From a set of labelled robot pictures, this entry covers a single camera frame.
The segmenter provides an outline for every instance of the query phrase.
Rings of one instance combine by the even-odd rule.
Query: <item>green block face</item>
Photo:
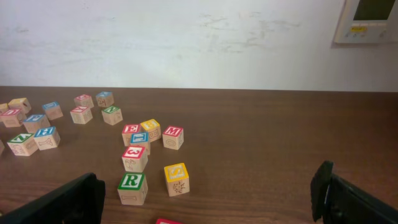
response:
[[[120,190],[139,190],[144,181],[145,174],[127,172],[120,181],[118,189]]]
[[[118,108],[117,106],[110,106],[110,107],[104,109],[103,111],[104,111],[105,113],[111,114],[111,113],[117,111],[118,109],[120,109],[120,108]]]
[[[11,139],[8,142],[11,142],[11,143],[23,143],[24,141],[29,139],[31,136],[33,136],[33,134],[20,134],[17,137]]]

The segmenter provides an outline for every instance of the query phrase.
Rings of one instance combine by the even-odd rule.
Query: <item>blue block face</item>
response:
[[[55,131],[55,127],[39,129],[39,130],[37,130],[37,132],[35,134],[35,138],[51,135],[52,133],[54,133],[54,131]]]
[[[44,118],[43,114],[32,114],[31,116],[29,116],[24,122],[38,122],[40,121],[42,118]]]
[[[148,141],[148,133],[137,133],[131,135],[130,143],[140,143]]]
[[[60,104],[58,102],[47,103],[46,105],[43,105],[43,109],[47,110],[47,109],[54,108],[59,105]]]
[[[97,96],[98,97],[107,97],[107,96],[110,96],[111,94],[112,94],[112,92],[101,92]]]

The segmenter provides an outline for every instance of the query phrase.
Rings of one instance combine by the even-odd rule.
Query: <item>display screen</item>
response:
[[[355,21],[387,20],[396,0],[360,0]]]

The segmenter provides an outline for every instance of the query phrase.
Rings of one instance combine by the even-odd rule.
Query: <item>wall-mounted device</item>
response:
[[[346,0],[335,35],[339,44],[383,43],[398,29],[396,0]]]

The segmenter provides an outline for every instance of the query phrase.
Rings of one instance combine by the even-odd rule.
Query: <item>brown table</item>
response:
[[[107,90],[122,109],[110,126],[100,109],[86,125],[72,122],[73,98]],[[7,213],[94,172],[106,182],[102,223],[312,223],[310,181],[326,159],[335,173],[398,208],[398,93],[176,90],[126,88],[32,88],[0,86],[0,103],[28,97],[31,113],[61,104],[51,123],[60,147],[0,156],[0,210]],[[155,118],[162,130],[185,128],[179,151],[152,143],[144,170],[149,192],[143,206],[121,205],[124,174],[122,127]],[[0,124],[3,142],[21,128]],[[184,162],[190,193],[169,197],[163,167]]]

